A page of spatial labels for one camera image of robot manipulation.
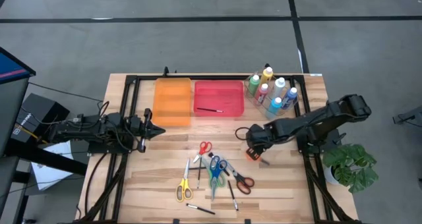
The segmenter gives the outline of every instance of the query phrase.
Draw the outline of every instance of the computer monitor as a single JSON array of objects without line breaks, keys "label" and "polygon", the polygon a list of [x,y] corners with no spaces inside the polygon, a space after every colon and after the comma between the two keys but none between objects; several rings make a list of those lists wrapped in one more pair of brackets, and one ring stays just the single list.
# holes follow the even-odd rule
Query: computer monitor
[{"label": "computer monitor", "polygon": [[0,47],[0,84],[35,76],[35,71]]}]

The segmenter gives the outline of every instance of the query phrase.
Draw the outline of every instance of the red plastic bin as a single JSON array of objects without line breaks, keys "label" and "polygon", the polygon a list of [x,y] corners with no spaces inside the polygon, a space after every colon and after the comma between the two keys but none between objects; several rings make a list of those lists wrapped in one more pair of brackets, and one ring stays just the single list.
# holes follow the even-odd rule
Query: red plastic bin
[{"label": "red plastic bin", "polygon": [[[223,113],[198,108],[215,109]],[[197,116],[238,117],[245,110],[243,83],[238,80],[201,80],[195,82],[193,111]]]}]

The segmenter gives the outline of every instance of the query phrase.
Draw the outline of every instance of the blue paint bottle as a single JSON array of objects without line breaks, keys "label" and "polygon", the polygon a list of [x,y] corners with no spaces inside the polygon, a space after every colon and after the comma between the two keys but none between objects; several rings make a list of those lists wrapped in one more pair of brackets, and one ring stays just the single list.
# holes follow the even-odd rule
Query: blue paint bottle
[{"label": "blue paint bottle", "polygon": [[277,112],[282,106],[282,99],[281,98],[274,98],[271,101],[270,107],[268,108],[268,111],[266,112],[266,118],[267,119],[273,119],[275,116],[277,116]]},{"label": "blue paint bottle", "polygon": [[297,97],[297,89],[290,88],[290,90],[283,97],[282,109],[289,109],[290,105],[294,102],[296,97]]}]

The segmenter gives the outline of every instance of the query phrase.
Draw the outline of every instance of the white paper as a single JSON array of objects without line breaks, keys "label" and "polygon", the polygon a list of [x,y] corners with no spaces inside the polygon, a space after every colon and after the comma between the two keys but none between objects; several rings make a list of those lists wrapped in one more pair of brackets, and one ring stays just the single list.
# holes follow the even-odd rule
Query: white paper
[{"label": "white paper", "polygon": [[[56,145],[52,145],[48,148],[44,148],[47,152],[52,152],[55,154],[64,154],[62,156],[67,157],[69,159],[73,159],[72,151],[71,151],[71,141],[62,142]],[[72,173],[67,171],[61,171],[58,169],[54,169],[45,165],[41,165],[38,163],[31,162],[32,170],[34,171],[35,178],[37,183],[41,182],[49,182],[44,184],[38,184],[39,190],[46,190],[47,188],[53,186],[54,184],[58,183],[61,179],[72,175]]]}]

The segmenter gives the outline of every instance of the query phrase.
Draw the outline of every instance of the scissors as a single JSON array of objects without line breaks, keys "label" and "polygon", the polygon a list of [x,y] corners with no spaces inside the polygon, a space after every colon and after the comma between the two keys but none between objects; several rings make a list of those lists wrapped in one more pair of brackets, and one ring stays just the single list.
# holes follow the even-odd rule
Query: scissors
[{"label": "scissors", "polygon": [[189,182],[187,175],[189,174],[189,158],[187,159],[185,174],[183,175],[182,182],[176,188],[176,199],[178,202],[183,200],[190,200],[193,197],[191,188],[189,188]]},{"label": "scissors", "polygon": [[228,161],[226,161],[226,163],[236,179],[236,186],[240,192],[244,194],[250,194],[251,188],[255,185],[255,181],[252,178],[243,177],[230,165],[230,163],[228,163]]},{"label": "scissors", "polygon": [[212,148],[212,143],[211,142],[201,142],[199,144],[199,153],[198,155],[196,155],[195,159],[193,159],[193,163],[196,163],[196,161],[198,161],[198,159],[204,155],[205,153],[209,152]]},{"label": "scissors", "polygon": [[[202,161],[202,164],[204,164],[204,166],[206,167],[208,174],[210,175],[210,187],[211,187],[212,172],[211,172],[211,169],[210,169],[210,164],[208,164],[208,162],[205,158],[201,159],[201,161]],[[217,186],[224,187],[224,185],[226,185],[226,179],[224,178],[223,175],[220,175],[218,178],[219,179],[217,179]]]},{"label": "scissors", "polygon": [[220,173],[226,167],[227,167],[227,161],[226,160],[220,161],[220,157],[218,155],[215,155],[211,159],[211,164],[210,164],[210,170],[212,173],[212,178],[210,180],[211,189],[212,189],[211,201],[214,200],[214,197],[216,196],[216,189],[218,186],[218,177],[220,176]]}]

